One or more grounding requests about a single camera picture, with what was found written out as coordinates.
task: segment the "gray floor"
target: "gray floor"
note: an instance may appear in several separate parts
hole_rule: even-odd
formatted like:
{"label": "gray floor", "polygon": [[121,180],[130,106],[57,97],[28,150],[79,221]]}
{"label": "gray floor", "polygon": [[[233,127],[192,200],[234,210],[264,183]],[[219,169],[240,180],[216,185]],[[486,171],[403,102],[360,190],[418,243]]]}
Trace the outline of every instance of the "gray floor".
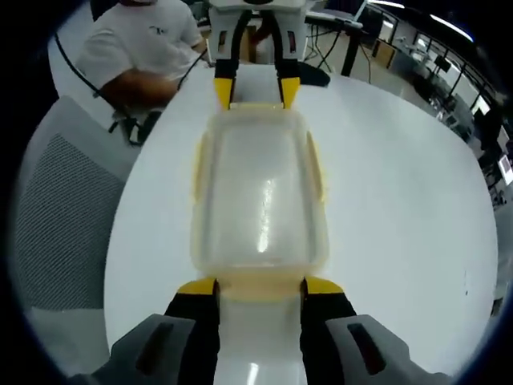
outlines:
{"label": "gray floor", "polygon": [[[335,33],[325,34],[319,36],[317,45],[321,49],[323,55],[325,55],[330,47],[333,44],[334,39],[336,38]],[[349,38],[345,35],[340,35],[337,40],[337,43],[328,57],[328,64],[331,67],[332,72],[340,73],[342,69],[342,65],[344,63],[345,54],[347,52],[347,47],[349,45]],[[353,70],[351,71],[351,78],[360,79],[361,81],[368,82],[369,81],[369,62],[367,61],[363,50],[364,48],[359,48],[357,52],[357,57],[354,61]],[[311,51],[309,48],[306,49],[306,54]],[[366,49],[366,54],[370,59],[370,82],[376,87],[379,87],[385,91],[388,91],[400,98],[408,100],[410,103],[415,106],[421,108],[427,113],[433,115],[434,109],[423,99],[417,92],[414,90],[413,86],[409,84],[404,79],[392,74],[383,66],[374,62],[370,50]],[[308,64],[313,66],[317,66],[321,62],[321,56],[317,55],[314,58],[306,61]],[[322,65],[322,69],[325,71],[328,70],[325,64]]]}

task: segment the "black cable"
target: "black cable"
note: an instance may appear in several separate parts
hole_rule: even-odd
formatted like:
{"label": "black cable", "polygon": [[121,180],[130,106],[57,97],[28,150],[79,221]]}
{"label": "black cable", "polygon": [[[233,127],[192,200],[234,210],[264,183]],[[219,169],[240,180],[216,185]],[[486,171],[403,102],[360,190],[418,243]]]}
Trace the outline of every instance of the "black cable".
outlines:
{"label": "black cable", "polygon": [[192,65],[185,71],[185,75],[182,76],[182,79],[180,79],[180,81],[178,82],[178,87],[177,87],[178,91],[181,89],[182,83],[184,82],[185,78],[187,78],[187,76],[191,72],[192,68],[194,68],[194,66],[201,60],[201,58],[203,58],[203,55],[205,55],[207,53],[207,51],[208,51],[208,48],[205,48],[204,51],[201,53],[201,55],[198,56],[196,58],[196,60],[194,60],[194,63],[192,63]]}
{"label": "black cable", "polygon": [[321,56],[321,63],[317,66],[317,68],[319,68],[322,65],[322,63],[325,62],[326,58],[322,54],[321,48],[319,48],[319,45],[318,45],[318,43],[319,43],[319,26],[315,26],[315,28],[316,28],[317,35],[315,36],[315,41],[314,41],[313,45],[317,49],[318,54]]}
{"label": "black cable", "polygon": [[332,43],[331,47],[329,48],[328,52],[326,53],[326,55],[324,56],[323,54],[321,54],[322,60],[319,63],[319,65],[317,66],[317,68],[321,68],[322,64],[325,63],[326,66],[328,67],[329,71],[331,72],[331,68],[329,68],[328,62],[326,60],[328,59],[329,55],[331,55],[331,51],[333,51],[333,49],[335,48],[335,45],[337,44],[337,40],[338,40],[338,37],[340,36],[341,32],[342,32],[342,29],[338,30],[337,36],[335,36],[335,39],[333,40],[333,43]]}
{"label": "black cable", "polygon": [[[312,39],[312,43],[313,43],[313,39],[314,39],[314,35],[313,35],[313,24],[310,24],[310,36],[309,36],[311,39]],[[308,45],[307,48],[310,49],[310,52],[305,56],[305,62],[307,60],[310,60],[310,59],[313,59],[313,58],[316,58],[319,54],[315,51],[315,47],[314,46],[310,46]]]}
{"label": "black cable", "polygon": [[360,48],[362,49],[362,52],[363,54],[366,56],[366,59],[367,59],[367,63],[369,64],[369,84],[372,84],[370,82],[370,59],[369,59],[369,56],[367,56],[367,53],[366,53],[366,50],[363,48],[363,45],[360,43]]}
{"label": "black cable", "polygon": [[80,73],[79,70],[76,69],[76,67],[71,62],[70,58],[68,58],[63,45],[61,44],[61,41],[59,39],[59,36],[55,33],[55,42],[57,43],[57,48],[59,49],[59,52],[63,56],[64,61],[66,62],[67,66],[73,71],[75,75],[79,77],[80,80],[82,80],[96,95],[98,95],[100,98],[105,100],[112,108],[114,108],[115,111],[120,112],[122,115],[124,115],[132,124],[134,124],[138,129],[141,129],[142,126],[139,124],[136,118],[132,117],[128,111],[125,108],[122,108],[120,106],[116,106],[113,103],[109,101],[108,98],[105,97],[105,95],[89,80],[86,79],[84,75]]}

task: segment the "computer monitor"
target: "computer monitor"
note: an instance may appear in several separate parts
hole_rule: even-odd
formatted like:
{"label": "computer monitor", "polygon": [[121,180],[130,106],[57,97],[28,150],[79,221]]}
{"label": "computer monitor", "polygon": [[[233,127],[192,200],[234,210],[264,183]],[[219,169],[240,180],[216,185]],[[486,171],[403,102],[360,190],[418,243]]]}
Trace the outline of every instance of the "computer monitor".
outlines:
{"label": "computer monitor", "polygon": [[443,56],[437,56],[434,60],[434,64],[439,66],[440,69],[444,72],[449,71],[450,69],[450,63],[443,58]]}
{"label": "computer monitor", "polygon": [[510,160],[507,155],[503,156],[499,160],[499,170],[500,173],[503,174],[504,182],[506,186],[508,186],[511,182],[513,182],[513,169],[511,169]]}

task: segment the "ceiling light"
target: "ceiling light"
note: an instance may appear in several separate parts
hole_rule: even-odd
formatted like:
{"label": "ceiling light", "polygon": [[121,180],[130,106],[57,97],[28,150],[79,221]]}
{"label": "ceiling light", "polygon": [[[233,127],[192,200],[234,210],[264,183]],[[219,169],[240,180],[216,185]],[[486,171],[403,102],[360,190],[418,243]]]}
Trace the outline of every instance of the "ceiling light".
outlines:
{"label": "ceiling light", "polygon": [[370,4],[378,4],[380,6],[394,6],[395,8],[401,8],[404,10],[404,6],[402,4],[397,4],[396,2],[384,2],[382,0],[368,0]]}
{"label": "ceiling light", "polygon": [[451,28],[452,30],[455,30],[456,32],[458,32],[461,36],[469,39],[471,42],[474,42],[474,39],[467,33],[465,32],[464,30],[461,30],[459,29],[457,26],[453,25],[453,24],[450,24],[449,22],[446,22],[443,18],[439,18],[438,16],[434,16],[433,14],[430,15],[431,18],[437,22],[440,22],[441,24],[443,24],[444,26],[448,26],[449,28]]}

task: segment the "desk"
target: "desk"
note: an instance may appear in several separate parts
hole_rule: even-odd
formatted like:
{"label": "desk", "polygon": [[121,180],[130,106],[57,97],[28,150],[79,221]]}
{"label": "desk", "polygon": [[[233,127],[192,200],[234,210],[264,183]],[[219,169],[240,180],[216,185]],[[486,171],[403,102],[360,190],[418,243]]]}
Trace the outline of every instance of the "desk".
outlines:
{"label": "desk", "polygon": [[[272,90],[267,99],[276,100],[274,74],[240,66],[237,98]],[[191,181],[196,146],[218,109],[212,78],[213,70],[192,72],[123,191],[105,273],[109,346],[198,278]],[[327,89],[301,87],[293,107],[326,174],[330,257],[318,275],[406,341],[420,366],[455,373],[487,324],[497,271],[490,197],[471,150],[413,104],[340,75]]]}

